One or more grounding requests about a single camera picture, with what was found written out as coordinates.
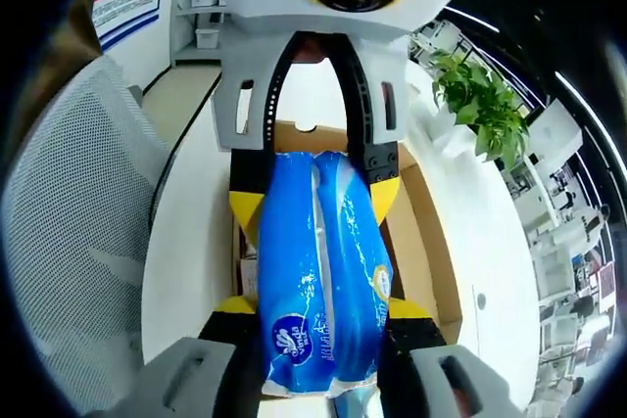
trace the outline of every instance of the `floor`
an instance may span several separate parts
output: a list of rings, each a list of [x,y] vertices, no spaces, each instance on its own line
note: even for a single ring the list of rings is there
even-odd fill
[[[184,65],[171,69],[144,96],[142,108],[157,133],[174,146],[220,73],[219,66]]]

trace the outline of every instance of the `potted plant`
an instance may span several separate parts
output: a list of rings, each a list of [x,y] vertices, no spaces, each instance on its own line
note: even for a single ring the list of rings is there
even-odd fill
[[[513,91],[497,73],[479,64],[463,63],[441,51],[432,60],[437,70],[433,96],[441,104],[436,120],[448,119],[449,131],[455,124],[467,125],[476,134],[476,156],[486,154],[488,162],[502,158],[506,168],[512,168],[524,154],[529,136],[527,123],[514,107]],[[442,131],[440,125],[432,134]]]

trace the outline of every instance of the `gray mesh backrest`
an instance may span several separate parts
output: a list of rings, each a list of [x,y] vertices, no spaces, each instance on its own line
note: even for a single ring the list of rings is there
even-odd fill
[[[2,198],[10,276],[51,376],[79,412],[112,406],[142,365],[148,210],[168,149],[108,58],[48,106]]]

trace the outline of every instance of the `printed logo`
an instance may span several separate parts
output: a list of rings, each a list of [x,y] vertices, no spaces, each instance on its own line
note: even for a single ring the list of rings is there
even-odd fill
[[[301,315],[279,318],[272,327],[272,340],[277,352],[289,355],[297,366],[304,364],[314,350],[308,321]]]
[[[372,280],[374,282],[374,291],[376,291],[377,296],[382,301],[387,302],[390,298],[390,291],[392,290],[388,268],[383,265],[377,266],[374,270]]]

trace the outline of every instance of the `blue plastic package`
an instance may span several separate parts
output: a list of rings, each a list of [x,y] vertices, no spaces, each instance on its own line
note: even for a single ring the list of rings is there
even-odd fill
[[[326,152],[315,163],[333,287],[335,379],[346,389],[375,379],[393,271],[370,194],[348,158]]]
[[[348,159],[278,155],[259,237],[264,393],[337,396],[373,384],[392,266]]]
[[[335,371],[315,234],[314,157],[276,156],[260,220],[264,394],[325,393]]]

